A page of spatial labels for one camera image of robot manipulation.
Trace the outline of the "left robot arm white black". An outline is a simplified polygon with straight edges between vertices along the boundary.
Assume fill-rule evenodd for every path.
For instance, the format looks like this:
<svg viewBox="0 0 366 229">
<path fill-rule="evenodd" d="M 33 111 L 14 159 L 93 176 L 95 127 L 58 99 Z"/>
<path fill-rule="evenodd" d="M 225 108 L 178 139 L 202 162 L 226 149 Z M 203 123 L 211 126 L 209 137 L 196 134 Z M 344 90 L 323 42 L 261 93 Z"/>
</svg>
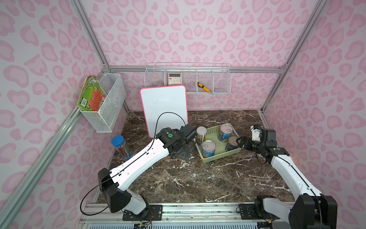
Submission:
<svg viewBox="0 0 366 229">
<path fill-rule="evenodd" d="M 111 213 L 127 210 L 142 217 L 149 204 L 141 195 L 129 190 L 130 185 L 147 169 L 167 156 L 189 159 L 188 144 L 196 137 L 195 129 L 187 124 L 180 129 L 162 129 L 155 138 L 127 162 L 98 172 L 100 190 Z"/>
</svg>

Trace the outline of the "blue lid pencil jar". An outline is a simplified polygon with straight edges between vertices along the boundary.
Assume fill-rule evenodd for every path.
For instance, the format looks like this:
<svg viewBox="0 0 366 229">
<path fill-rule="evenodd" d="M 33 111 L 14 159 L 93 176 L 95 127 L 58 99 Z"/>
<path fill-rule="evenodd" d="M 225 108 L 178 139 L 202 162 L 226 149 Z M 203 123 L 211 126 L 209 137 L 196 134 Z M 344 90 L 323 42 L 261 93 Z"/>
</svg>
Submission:
<svg viewBox="0 0 366 229">
<path fill-rule="evenodd" d="M 117 135 L 111 140 L 111 144 L 125 161 L 133 157 L 133 152 L 122 135 Z"/>
</svg>

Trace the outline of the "yellow can white lid spoon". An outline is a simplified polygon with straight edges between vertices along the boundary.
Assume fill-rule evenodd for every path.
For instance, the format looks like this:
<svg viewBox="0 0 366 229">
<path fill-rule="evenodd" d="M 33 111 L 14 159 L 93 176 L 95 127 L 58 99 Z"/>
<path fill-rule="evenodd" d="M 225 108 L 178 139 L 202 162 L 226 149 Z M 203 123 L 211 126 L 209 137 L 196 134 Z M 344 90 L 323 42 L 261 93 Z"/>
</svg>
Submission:
<svg viewBox="0 0 366 229">
<path fill-rule="evenodd" d="M 207 128 L 200 126 L 196 129 L 196 143 L 197 145 L 201 145 L 205 141 L 205 137 L 207 134 Z"/>
</svg>

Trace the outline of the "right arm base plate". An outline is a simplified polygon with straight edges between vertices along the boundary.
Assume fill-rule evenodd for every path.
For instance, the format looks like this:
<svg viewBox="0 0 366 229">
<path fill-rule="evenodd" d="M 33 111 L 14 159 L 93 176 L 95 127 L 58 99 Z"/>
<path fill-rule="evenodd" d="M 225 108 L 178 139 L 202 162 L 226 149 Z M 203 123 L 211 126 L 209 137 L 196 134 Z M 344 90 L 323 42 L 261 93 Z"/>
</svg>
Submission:
<svg viewBox="0 0 366 229">
<path fill-rule="evenodd" d="M 278 219 L 275 215 L 257 211 L 254 204 L 239 204 L 235 211 L 240 214 L 242 220 L 262 219 L 269 221 Z"/>
</svg>

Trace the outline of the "dark navy tin can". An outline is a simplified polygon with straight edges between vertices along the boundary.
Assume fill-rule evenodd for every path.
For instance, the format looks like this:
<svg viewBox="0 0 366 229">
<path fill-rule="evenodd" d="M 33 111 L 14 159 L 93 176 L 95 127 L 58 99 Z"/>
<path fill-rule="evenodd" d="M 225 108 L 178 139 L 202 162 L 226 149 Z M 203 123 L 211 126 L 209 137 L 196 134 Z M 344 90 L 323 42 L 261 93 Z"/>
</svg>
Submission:
<svg viewBox="0 0 366 229">
<path fill-rule="evenodd" d="M 238 148 L 237 139 L 238 139 L 238 137 L 236 137 L 236 136 L 229 137 L 229 139 L 227 141 L 227 145 L 226 145 L 227 152 Z"/>
</svg>

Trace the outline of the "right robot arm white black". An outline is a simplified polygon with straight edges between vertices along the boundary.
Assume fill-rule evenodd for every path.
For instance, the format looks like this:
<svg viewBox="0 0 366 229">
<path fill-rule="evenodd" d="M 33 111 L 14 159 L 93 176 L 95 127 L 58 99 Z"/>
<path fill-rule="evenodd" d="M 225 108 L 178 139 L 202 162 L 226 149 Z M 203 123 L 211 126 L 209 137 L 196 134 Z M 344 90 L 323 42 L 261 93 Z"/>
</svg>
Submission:
<svg viewBox="0 0 366 229">
<path fill-rule="evenodd" d="M 293 229 L 336 228 L 336 200 L 318 190 L 297 168 L 289 153 L 277 146 L 276 141 L 252 141 L 242 136 L 236 142 L 240 148 L 263 157 L 279 173 L 295 199 L 295 203 L 290 205 L 273 196 L 259 195 L 254 201 L 254 213 L 258 217 L 274 215 Z"/>
</svg>

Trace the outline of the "blue tin can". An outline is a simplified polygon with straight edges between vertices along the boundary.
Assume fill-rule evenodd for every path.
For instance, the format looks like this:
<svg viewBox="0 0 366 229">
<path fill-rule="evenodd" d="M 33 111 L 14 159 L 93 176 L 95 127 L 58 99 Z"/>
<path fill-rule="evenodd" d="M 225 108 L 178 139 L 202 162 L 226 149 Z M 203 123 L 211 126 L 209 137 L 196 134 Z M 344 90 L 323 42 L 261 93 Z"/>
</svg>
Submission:
<svg viewBox="0 0 366 229">
<path fill-rule="evenodd" d="M 228 139 L 231 137 L 232 133 L 233 133 L 233 128 L 229 123 L 222 124 L 222 125 L 220 125 L 220 128 L 219 128 L 218 139 L 221 142 L 227 142 Z"/>
<path fill-rule="evenodd" d="M 206 140 L 202 144 L 202 155 L 204 158 L 212 157 L 215 153 L 216 144 L 212 140 Z"/>
</svg>

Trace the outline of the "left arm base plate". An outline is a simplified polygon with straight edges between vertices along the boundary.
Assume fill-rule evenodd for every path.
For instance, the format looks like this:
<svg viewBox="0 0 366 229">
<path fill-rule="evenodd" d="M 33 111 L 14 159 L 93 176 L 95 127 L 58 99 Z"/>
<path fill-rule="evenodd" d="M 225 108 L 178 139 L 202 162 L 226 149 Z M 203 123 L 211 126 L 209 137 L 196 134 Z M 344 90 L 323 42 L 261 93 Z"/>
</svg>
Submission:
<svg viewBox="0 0 366 229">
<path fill-rule="evenodd" d="M 149 205 L 141 213 L 135 215 L 131 211 L 124 211 L 123 221 L 161 221 L 163 205 Z"/>
</svg>

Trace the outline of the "green plastic basket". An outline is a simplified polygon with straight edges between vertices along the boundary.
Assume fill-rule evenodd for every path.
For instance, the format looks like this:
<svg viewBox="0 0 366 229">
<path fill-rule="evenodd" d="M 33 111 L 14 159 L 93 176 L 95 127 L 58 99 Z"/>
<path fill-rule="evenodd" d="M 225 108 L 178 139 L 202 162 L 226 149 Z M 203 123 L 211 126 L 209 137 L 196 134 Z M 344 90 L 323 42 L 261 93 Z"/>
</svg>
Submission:
<svg viewBox="0 0 366 229">
<path fill-rule="evenodd" d="M 221 159 L 221 158 L 224 158 L 227 156 L 231 156 L 231 155 L 239 153 L 242 150 L 242 148 L 235 148 L 233 150 L 226 151 L 226 146 L 227 146 L 228 141 L 223 142 L 218 138 L 220 131 L 221 131 L 220 127 L 221 127 L 221 125 L 207 128 L 205 140 L 210 140 L 215 144 L 214 152 L 210 157 L 206 157 L 203 152 L 202 146 L 197 144 L 196 139 L 193 140 L 195 143 L 195 147 L 198 151 L 198 155 L 201 158 L 201 161 L 203 163 L 208 163 L 208 162 L 218 160 L 218 159 Z"/>
</svg>

